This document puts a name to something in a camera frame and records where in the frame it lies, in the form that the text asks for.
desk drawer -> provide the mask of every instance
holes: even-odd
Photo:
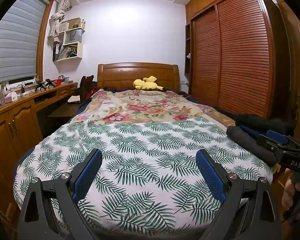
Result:
[[[72,93],[74,93],[76,89],[77,89],[77,86],[71,86],[71,87],[69,87],[69,91],[68,91],[69,95],[71,95]]]
[[[62,88],[62,89],[59,89],[58,90],[58,95],[59,97],[63,98],[63,97],[66,97],[69,95],[69,91],[68,91],[69,88]]]

hand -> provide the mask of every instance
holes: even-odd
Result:
[[[290,174],[291,170],[286,169],[286,174]],[[295,193],[295,190],[300,191],[300,182],[296,183],[296,186],[293,185],[291,182],[290,176],[288,177],[288,180],[286,182],[286,186],[284,188],[283,196],[282,196],[282,206],[288,210],[290,207],[292,207],[293,204],[293,195]],[[300,212],[297,214],[296,219],[300,219]]]

cabinet handle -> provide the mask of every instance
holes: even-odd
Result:
[[[15,124],[14,120],[12,120],[12,124],[13,124],[15,132],[17,133],[17,127],[16,127],[16,124]]]
[[[12,130],[12,128],[11,128],[11,123],[8,123],[8,125],[9,125],[10,133],[11,133],[11,135],[13,136],[13,130]]]

bed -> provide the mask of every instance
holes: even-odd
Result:
[[[133,80],[151,75],[166,92],[127,90]],[[195,164],[199,149],[241,178],[264,176],[272,181],[263,161],[226,136],[233,120],[175,93],[176,65],[101,64],[98,87],[105,86],[126,89],[98,90],[81,113],[40,142],[20,164],[13,189],[20,207],[32,177],[49,180],[71,171],[93,148],[102,151],[103,163],[78,206],[93,230],[110,239],[200,237],[219,202]],[[58,203],[52,204],[66,233]]]

black figurine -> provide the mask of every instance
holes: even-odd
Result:
[[[35,87],[34,91],[37,92],[37,89],[40,88],[40,91],[43,89],[43,90],[46,90],[47,89],[47,86],[44,84],[45,82],[44,81],[40,81],[40,80],[37,80],[36,81],[37,83],[37,86]]]
[[[49,88],[50,86],[55,87],[56,84],[50,80],[49,78],[46,79],[46,86]]]

